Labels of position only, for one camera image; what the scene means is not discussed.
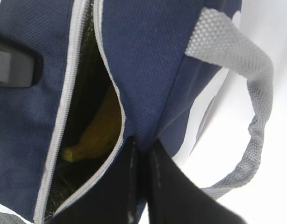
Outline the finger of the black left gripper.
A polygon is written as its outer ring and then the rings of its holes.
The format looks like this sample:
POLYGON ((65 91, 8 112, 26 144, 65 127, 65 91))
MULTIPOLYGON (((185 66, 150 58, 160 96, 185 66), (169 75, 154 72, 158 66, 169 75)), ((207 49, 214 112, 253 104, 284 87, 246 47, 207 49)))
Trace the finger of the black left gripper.
POLYGON ((30 88, 43 74, 43 58, 32 49, 0 39, 0 87, 30 88))

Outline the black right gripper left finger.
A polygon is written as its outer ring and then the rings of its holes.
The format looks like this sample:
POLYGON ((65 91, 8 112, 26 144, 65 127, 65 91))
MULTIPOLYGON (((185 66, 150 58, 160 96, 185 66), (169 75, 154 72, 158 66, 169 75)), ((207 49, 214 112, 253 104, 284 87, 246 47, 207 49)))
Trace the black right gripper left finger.
POLYGON ((144 162, 129 136, 103 177, 50 224, 137 224, 146 205, 144 162))

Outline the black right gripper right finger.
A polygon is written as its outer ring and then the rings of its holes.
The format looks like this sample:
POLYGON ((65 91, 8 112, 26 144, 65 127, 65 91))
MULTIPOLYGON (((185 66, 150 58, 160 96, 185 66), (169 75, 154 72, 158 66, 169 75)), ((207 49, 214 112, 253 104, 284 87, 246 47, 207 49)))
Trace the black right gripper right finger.
POLYGON ((147 154, 151 224, 243 224, 234 212, 194 185, 157 140, 147 154))

